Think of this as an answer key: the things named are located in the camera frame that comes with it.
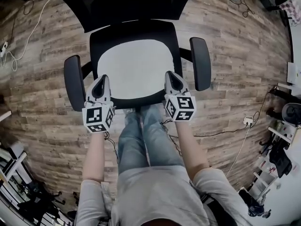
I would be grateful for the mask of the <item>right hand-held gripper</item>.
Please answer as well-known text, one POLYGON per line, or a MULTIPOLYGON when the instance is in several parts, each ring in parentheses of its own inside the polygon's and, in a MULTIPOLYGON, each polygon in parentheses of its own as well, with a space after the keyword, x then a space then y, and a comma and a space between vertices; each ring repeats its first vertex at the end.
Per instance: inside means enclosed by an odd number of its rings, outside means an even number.
POLYGON ((191 121, 197 111, 196 99, 191 95, 187 82, 177 73, 165 74, 165 110, 172 121, 191 121))

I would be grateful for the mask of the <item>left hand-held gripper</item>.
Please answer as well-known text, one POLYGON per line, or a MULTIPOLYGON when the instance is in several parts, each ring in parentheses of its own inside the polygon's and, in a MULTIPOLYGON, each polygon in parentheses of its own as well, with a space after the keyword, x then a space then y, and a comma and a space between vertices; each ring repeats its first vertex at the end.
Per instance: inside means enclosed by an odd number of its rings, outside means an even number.
POLYGON ((83 124, 90 133, 108 132, 114 116, 109 77, 104 74, 89 86, 82 109, 83 124))

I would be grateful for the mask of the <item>white cloth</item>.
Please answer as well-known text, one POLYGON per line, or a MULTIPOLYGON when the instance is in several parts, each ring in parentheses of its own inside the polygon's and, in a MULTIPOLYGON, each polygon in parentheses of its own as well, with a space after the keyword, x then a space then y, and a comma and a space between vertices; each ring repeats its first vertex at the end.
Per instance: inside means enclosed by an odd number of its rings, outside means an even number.
POLYGON ((135 40, 105 51, 97 64, 97 75, 109 78, 111 96, 136 99, 165 88, 165 74, 174 70, 169 48, 158 40, 135 40))

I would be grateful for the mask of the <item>black office chair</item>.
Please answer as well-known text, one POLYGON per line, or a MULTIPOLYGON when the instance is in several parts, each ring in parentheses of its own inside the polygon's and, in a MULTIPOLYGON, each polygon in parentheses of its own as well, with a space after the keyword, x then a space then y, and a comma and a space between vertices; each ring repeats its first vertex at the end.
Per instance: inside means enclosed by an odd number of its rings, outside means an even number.
POLYGON ((98 59, 115 45, 139 39, 157 39, 170 50, 174 71, 182 75, 181 60, 193 63, 195 88, 203 91, 211 84, 211 62, 204 39, 190 39, 190 49, 180 48, 173 25, 188 0, 63 0, 90 35, 91 60, 80 65, 78 55, 64 63, 64 80, 75 111, 84 106, 83 80, 97 77, 98 59))

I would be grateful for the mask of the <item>person's left forearm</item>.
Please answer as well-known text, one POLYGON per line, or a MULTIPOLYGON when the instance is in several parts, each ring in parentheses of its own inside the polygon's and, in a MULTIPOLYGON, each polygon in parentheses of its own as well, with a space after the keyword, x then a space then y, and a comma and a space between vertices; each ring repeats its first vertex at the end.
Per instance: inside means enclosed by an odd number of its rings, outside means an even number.
POLYGON ((104 133, 93 133, 83 164, 83 180, 104 181, 104 133))

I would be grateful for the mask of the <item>person's right forearm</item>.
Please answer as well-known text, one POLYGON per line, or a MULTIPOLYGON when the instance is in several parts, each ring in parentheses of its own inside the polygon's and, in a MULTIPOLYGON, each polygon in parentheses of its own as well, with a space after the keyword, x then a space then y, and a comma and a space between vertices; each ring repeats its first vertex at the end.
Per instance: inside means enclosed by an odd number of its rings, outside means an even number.
POLYGON ((202 169, 209 168, 203 148, 197 143, 188 122, 175 122, 183 162, 189 178, 193 181, 202 169))

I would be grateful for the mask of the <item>black chair base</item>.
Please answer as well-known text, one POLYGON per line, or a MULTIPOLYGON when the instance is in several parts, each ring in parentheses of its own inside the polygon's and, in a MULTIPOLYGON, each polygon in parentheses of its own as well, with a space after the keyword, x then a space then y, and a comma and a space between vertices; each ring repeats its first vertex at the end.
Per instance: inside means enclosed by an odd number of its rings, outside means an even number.
POLYGON ((49 214, 55 222, 58 222, 61 217, 59 216, 59 208, 53 201, 65 205, 65 200, 59 201, 56 198, 61 196, 62 192, 57 194, 49 193, 47 190, 33 189, 29 191, 29 200, 17 204, 18 213, 30 222, 36 219, 37 226, 42 223, 43 216, 49 214))

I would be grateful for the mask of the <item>person's right leg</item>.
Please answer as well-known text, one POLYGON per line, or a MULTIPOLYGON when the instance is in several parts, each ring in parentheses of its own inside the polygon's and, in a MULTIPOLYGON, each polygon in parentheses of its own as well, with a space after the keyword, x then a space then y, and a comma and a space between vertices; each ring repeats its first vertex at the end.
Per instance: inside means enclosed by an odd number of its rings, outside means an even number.
POLYGON ((150 165, 183 166, 183 159, 164 129, 162 115, 156 105, 141 107, 143 139, 149 155, 150 165))

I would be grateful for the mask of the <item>person's leg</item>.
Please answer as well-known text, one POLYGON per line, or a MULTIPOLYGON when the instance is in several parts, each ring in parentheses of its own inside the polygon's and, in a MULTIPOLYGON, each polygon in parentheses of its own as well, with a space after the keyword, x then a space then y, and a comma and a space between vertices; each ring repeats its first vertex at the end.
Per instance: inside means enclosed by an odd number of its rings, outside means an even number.
POLYGON ((118 173, 149 167, 140 115, 135 109, 124 109, 125 127, 118 141, 118 173))
POLYGON ((149 155, 150 165, 183 166, 183 159, 164 129, 162 115, 156 105, 141 107, 143 139, 149 155))

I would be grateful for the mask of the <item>person's light shirt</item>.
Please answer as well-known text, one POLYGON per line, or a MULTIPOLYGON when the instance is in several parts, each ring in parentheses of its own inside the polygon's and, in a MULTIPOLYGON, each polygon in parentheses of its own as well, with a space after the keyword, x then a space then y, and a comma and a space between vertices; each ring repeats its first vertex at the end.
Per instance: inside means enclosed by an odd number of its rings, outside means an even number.
POLYGON ((237 226, 251 226, 248 208, 219 169, 199 171, 193 181, 183 166, 130 169, 119 175, 118 195, 104 183, 84 180, 81 184, 76 226, 141 226, 155 219, 168 219, 180 226, 217 226, 217 216, 208 202, 217 201, 237 226))

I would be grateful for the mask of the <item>black standing fan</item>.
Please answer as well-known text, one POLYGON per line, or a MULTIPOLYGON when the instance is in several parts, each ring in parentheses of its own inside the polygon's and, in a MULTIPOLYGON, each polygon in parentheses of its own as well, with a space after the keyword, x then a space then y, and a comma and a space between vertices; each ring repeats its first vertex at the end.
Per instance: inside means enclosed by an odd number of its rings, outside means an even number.
POLYGON ((269 108, 266 114, 276 120, 286 121, 295 126, 301 126, 301 98, 281 91, 277 86, 271 89, 269 93, 284 99, 287 104, 283 106, 281 112, 276 112, 273 108, 269 108))

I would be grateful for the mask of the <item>black jacket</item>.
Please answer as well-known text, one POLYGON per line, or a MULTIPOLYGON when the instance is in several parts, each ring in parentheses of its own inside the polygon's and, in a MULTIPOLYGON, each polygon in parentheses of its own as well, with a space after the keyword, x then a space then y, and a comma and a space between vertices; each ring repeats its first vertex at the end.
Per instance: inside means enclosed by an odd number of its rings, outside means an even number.
POLYGON ((285 153, 289 143, 283 139, 279 139, 272 147, 269 153, 269 161, 276 166, 278 177, 288 175, 292 170, 292 162, 285 153))

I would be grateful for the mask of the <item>white shelf rack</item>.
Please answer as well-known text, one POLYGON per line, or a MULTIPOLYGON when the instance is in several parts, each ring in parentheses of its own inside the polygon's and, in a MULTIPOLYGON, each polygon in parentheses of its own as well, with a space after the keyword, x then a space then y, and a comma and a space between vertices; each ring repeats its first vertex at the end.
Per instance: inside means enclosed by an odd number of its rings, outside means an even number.
POLYGON ((259 173, 256 171, 253 172, 255 176, 255 180, 253 181, 253 196, 255 199, 260 199, 265 193, 270 190, 272 184, 278 179, 277 173, 267 173, 265 171, 260 170, 259 173))

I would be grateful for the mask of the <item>table with checkered cloth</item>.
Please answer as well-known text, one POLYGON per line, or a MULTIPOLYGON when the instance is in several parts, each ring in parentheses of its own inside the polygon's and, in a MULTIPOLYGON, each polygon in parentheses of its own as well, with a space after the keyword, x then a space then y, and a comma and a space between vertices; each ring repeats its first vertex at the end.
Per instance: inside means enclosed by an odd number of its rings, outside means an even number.
POLYGON ((279 7, 292 19, 293 25, 301 24, 301 0, 287 0, 279 7))

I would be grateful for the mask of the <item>white frame furniture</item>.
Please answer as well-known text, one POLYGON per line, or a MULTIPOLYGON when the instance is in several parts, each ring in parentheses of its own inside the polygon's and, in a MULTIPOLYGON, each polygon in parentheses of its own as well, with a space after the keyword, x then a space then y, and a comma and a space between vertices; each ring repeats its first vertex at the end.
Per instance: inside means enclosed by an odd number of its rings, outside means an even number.
POLYGON ((0 188, 8 183, 26 156, 27 153, 24 151, 24 146, 21 143, 14 143, 9 147, 0 148, 0 159, 8 159, 4 168, 1 168, 0 165, 0 188))

